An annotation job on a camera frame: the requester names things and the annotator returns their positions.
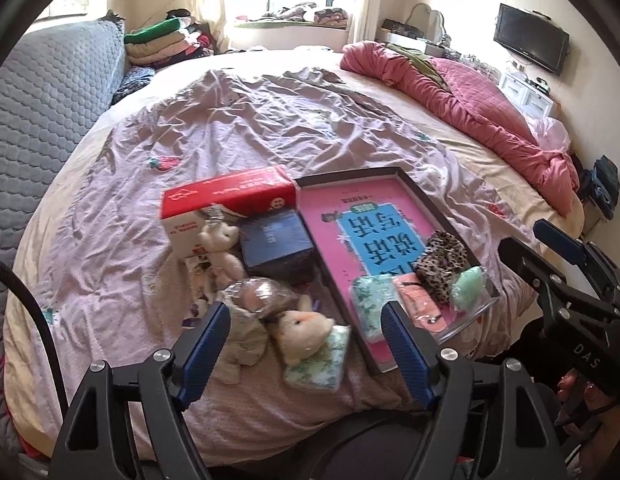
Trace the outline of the beige plush bunny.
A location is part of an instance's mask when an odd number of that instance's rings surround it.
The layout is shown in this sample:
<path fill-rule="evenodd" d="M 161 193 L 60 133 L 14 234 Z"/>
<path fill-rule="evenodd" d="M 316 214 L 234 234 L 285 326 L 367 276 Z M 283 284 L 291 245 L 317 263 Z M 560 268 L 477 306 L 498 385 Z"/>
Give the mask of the beige plush bunny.
<path fill-rule="evenodd" d="M 310 296 L 301 295 L 297 308 L 278 312 L 267 319 L 267 331 L 286 365 L 297 365 L 314 356 L 335 326 L 332 318 L 313 310 Z"/>

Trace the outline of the floral fabric plush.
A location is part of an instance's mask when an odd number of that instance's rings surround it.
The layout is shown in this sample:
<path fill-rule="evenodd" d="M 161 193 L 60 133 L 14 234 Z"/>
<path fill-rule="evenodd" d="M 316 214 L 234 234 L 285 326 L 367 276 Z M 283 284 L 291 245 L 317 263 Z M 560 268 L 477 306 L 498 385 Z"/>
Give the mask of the floral fabric plush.
<path fill-rule="evenodd" d="M 219 290 L 215 299 L 229 308 L 231 328 L 213 370 L 224 385 L 237 385 L 241 369 L 262 358 L 270 335 L 265 324 L 285 310 L 296 310 L 301 295 L 270 278 L 244 278 Z"/>

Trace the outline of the stack of folded clothes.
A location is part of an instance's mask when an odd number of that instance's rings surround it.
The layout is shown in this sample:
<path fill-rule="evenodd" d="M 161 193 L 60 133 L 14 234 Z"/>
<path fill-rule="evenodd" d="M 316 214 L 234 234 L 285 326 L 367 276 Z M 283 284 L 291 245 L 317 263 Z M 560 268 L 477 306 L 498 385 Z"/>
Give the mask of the stack of folded clothes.
<path fill-rule="evenodd" d="M 124 36 L 124 50 L 133 66 L 162 68 L 218 52 L 208 23 L 199 23 L 186 9 L 171 10 L 165 19 Z"/>

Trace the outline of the white drawer cabinet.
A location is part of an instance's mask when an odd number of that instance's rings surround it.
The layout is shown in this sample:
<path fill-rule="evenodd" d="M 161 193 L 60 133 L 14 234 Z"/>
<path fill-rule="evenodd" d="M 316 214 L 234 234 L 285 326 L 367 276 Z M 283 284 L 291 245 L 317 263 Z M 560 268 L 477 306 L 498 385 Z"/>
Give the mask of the white drawer cabinet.
<path fill-rule="evenodd" d="M 514 74 L 500 78 L 500 91 L 526 118 L 557 118 L 559 106 L 549 96 Z"/>

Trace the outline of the black wall television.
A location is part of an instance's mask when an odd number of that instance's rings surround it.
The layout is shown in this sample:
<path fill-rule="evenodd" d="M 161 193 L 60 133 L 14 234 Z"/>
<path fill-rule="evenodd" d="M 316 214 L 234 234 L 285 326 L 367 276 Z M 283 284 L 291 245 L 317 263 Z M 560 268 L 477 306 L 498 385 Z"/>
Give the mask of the black wall television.
<path fill-rule="evenodd" d="M 546 72 L 560 76 L 570 51 L 570 36 L 540 14 L 501 3 L 493 40 Z"/>

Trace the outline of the clothes pile on windowsill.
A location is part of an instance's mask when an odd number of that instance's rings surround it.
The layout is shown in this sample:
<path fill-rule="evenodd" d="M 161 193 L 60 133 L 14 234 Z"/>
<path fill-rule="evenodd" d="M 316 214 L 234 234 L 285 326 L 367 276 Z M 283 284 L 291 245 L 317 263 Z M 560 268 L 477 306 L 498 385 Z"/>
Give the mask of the clothes pile on windowsill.
<path fill-rule="evenodd" d="M 345 27 L 349 23 L 349 14 L 339 6 L 320 8 L 314 2 L 304 2 L 264 13 L 259 21 Z"/>

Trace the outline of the cartoon printed snack bag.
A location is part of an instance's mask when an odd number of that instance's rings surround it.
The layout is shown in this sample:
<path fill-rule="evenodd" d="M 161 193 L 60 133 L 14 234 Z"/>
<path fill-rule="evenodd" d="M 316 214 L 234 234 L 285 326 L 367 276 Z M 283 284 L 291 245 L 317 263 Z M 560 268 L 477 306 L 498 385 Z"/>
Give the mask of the cartoon printed snack bag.
<path fill-rule="evenodd" d="M 203 319 L 215 298 L 214 276 L 207 256 L 193 256 L 185 259 L 188 285 L 191 291 L 191 307 L 182 322 L 185 330 L 195 328 Z"/>

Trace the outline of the red and white tissue box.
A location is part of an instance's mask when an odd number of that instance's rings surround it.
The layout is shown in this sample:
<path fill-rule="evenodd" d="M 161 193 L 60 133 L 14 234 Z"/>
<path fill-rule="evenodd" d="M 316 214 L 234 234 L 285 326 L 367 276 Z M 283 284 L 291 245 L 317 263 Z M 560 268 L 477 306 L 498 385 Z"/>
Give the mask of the red and white tissue box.
<path fill-rule="evenodd" d="M 212 204 L 221 206 L 227 223 L 236 223 L 293 208 L 296 201 L 296 183 L 282 167 L 246 169 L 163 192 L 160 219 L 172 251 L 185 259 L 204 253 L 198 233 Z"/>

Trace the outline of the green Gardenia tissue pack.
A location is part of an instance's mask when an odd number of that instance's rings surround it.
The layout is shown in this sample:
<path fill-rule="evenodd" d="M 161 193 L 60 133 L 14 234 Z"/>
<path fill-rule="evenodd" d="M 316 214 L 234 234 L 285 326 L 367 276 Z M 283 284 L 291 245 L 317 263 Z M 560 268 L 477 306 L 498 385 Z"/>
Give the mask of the green Gardenia tissue pack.
<path fill-rule="evenodd" d="M 287 365 L 284 382 L 293 388 L 336 391 L 346 367 L 351 328 L 335 325 L 323 346 L 296 365 Z"/>

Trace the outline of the leopard print scrunchie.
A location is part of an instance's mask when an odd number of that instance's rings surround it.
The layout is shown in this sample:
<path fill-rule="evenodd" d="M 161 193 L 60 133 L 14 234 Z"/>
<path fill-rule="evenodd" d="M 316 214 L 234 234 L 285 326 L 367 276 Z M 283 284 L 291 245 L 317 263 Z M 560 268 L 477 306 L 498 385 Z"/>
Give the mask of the leopard print scrunchie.
<path fill-rule="evenodd" d="M 455 278 L 469 268 L 468 252 L 456 236 L 436 230 L 411 267 L 432 299 L 437 304 L 448 304 Z"/>

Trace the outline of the pink item in clear bag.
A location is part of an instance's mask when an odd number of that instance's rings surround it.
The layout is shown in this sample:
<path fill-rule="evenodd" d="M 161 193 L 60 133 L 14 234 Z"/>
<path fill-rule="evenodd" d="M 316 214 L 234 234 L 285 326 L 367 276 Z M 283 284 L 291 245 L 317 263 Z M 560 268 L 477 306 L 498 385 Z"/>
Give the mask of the pink item in clear bag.
<path fill-rule="evenodd" d="M 465 318 L 464 313 L 449 304 L 437 304 L 415 273 L 394 276 L 392 283 L 402 308 L 417 328 L 441 338 Z"/>

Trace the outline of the black tray with pink book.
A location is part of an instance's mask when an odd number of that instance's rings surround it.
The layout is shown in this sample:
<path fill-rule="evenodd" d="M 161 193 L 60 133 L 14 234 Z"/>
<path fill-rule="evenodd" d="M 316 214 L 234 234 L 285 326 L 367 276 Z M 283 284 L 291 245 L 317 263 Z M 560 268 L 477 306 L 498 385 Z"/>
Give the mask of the black tray with pink book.
<path fill-rule="evenodd" d="M 296 180 L 297 208 L 316 248 L 324 283 L 373 374 L 395 369 L 381 337 L 365 334 L 353 306 L 352 282 L 360 276 L 402 275 L 437 231 L 459 235 L 445 214 L 398 167 L 315 174 Z"/>

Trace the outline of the white standing fan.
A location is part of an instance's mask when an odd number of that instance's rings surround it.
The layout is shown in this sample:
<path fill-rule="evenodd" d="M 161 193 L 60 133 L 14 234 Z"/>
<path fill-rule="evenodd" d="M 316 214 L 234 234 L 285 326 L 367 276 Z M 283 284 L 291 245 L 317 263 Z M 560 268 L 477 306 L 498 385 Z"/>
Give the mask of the white standing fan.
<path fill-rule="evenodd" d="M 419 29 L 423 36 L 434 44 L 442 44 L 449 39 L 444 26 L 444 15 L 432 9 L 428 3 L 417 2 L 410 10 L 405 24 Z"/>

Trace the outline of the pink rumpled quilt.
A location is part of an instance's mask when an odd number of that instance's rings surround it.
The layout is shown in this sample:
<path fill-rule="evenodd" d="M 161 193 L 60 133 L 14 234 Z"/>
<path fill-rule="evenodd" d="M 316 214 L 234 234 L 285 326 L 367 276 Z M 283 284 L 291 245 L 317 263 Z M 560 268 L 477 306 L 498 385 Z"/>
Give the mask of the pink rumpled quilt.
<path fill-rule="evenodd" d="M 571 158 L 562 151 L 541 148 L 523 116 L 487 76 L 448 58 L 376 41 L 348 44 L 340 67 L 409 96 L 494 152 L 558 214 L 571 214 L 579 188 Z"/>

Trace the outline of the mauve patterned bed sheet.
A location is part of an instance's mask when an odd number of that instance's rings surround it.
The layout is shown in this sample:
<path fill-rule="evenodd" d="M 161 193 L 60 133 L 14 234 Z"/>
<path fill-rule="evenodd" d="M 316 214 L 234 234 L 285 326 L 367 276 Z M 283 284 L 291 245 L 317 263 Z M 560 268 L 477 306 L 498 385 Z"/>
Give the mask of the mauve patterned bed sheet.
<path fill-rule="evenodd" d="M 242 77 L 211 70 L 165 99 L 130 96 L 97 122 L 29 220 L 14 269 L 50 330 L 65 389 L 91 363 L 143 361 L 203 318 L 220 266 L 209 233 L 240 226 L 232 246 L 258 272 L 255 218 L 294 209 L 311 237 L 276 273 L 301 281 L 323 315 L 357 326 L 351 282 L 409 272 L 428 238 L 450 229 L 496 295 L 451 339 L 465 356 L 511 341 L 533 290 L 500 262 L 500 240 L 534 240 L 519 212 L 455 153 L 407 118 L 378 84 L 305 68 Z"/>

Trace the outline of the cream teddy bear with crown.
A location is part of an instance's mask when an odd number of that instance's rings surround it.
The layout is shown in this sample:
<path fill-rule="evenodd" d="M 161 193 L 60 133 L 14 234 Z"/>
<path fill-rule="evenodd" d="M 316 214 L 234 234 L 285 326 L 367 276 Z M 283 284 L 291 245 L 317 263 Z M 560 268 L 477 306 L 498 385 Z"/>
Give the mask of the cream teddy bear with crown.
<path fill-rule="evenodd" d="M 199 231 L 198 240 L 209 262 L 209 281 L 215 289 L 223 289 L 247 276 L 244 264 L 233 252 L 239 242 L 239 227 L 225 221 L 218 204 L 212 204 L 205 212 L 207 219 Z"/>

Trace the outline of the mint green plush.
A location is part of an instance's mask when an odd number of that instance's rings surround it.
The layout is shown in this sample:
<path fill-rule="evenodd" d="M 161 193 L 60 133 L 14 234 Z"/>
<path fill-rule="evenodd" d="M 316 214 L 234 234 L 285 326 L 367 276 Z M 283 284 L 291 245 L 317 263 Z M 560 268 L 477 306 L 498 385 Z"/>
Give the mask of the mint green plush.
<path fill-rule="evenodd" d="M 486 277 L 482 266 L 472 266 L 459 273 L 451 285 L 450 301 L 456 311 L 469 312 L 485 291 Z"/>

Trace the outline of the grey quilted headboard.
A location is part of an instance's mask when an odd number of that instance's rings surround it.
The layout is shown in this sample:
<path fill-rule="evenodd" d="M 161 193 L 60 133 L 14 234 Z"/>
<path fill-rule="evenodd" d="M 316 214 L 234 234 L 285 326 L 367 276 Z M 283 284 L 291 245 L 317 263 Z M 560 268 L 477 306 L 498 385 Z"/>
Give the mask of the grey quilted headboard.
<path fill-rule="evenodd" d="M 3 327 L 7 298 L 25 283 L 9 267 L 44 193 L 97 118 L 126 71 L 124 19 L 28 32 L 0 68 L 0 454 L 22 444 L 6 404 Z"/>

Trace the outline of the dark blue small box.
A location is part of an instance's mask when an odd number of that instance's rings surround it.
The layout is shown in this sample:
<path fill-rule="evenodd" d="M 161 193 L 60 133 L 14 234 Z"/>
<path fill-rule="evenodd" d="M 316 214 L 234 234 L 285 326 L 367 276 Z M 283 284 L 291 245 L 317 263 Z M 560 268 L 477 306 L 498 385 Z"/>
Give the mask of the dark blue small box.
<path fill-rule="evenodd" d="M 311 281 L 315 248 L 294 209 L 247 219 L 239 229 L 241 255 L 249 275 L 292 285 Z"/>

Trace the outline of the dark blue clothes heap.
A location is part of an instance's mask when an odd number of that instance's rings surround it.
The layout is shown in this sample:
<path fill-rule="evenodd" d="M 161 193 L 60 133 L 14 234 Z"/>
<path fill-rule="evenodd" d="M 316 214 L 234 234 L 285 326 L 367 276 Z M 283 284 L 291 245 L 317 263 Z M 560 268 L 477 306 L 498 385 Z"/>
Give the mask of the dark blue clothes heap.
<path fill-rule="evenodd" d="M 590 170 L 590 198 L 607 220 L 612 220 L 620 193 L 619 170 L 606 155 L 595 160 Z"/>

